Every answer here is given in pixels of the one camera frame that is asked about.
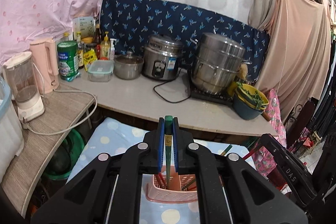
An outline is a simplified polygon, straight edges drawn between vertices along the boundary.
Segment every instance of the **green chopstick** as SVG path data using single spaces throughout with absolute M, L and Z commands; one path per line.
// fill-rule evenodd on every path
M 221 153 L 221 156 L 225 156 L 230 149 L 232 148 L 232 145 L 229 144 L 229 146 Z M 185 190 L 186 188 L 188 188 L 190 185 L 192 185 L 194 182 L 196 181 L 196 179 L 191 180 L 191 182 L 187 183 L 186 185 L 184 185 L 181 189 L 181 191 Z
M 166 182 L 169 189 L 173 116 L 165 116 Z

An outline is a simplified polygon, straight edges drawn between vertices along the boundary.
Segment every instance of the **rice cooker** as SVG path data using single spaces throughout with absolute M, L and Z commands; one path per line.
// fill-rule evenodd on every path
M 176 78 L 182 57 L 183 44 L 167 35 L 151 35 L 144 47 L 142 73 L 158 80 Z

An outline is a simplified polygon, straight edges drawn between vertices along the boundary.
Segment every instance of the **blender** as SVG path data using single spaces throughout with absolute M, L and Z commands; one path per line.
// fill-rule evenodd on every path
M 5 81 L 10 85 L 17 103 L 20 122 L 29 122 L 42 115 L 44 106 L 35 79 L 32 53 L 16 54 L 3 67 Z

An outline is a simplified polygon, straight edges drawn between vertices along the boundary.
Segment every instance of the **light blue polka dot sheet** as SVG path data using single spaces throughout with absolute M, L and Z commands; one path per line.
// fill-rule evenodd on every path
M 129 147 L 140 143 L 146 131 L 128 126 L 115 119 L 106 118 L 100 124 L 92 137 L 85 146 L 82 154 L 74 166 L 70 177 L 71 180 L 80 172 L 89 162 L 91 162 L 100 153 L 109 153 L 111 156 L 124 153 Z M 221 154 L 228 144 L 215 143 L 201 140 L 195 142 L 206 146 L 213 153 Z M 247 148 L 240 145 L 233 145 L 230 153 L 237 153 L 241 157 L 248 153 Z M 255 168 L 252 158 L 246 160 L 253 168 Z M 198 203 L 184 204 L 164 204 L 151 202 L 146 199 L 146 185 L 151 181 L 151 175 L 143 175 L 142 193 L 140 204 L 140 224 L 198 224 L 199 211 Z

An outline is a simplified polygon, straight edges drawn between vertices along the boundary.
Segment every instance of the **green canister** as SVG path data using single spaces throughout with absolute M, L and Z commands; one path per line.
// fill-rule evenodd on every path
M 57 45 L 58 68 L 62 77 L 72 77 L 78 72 L 77 43 L 61 42 Z

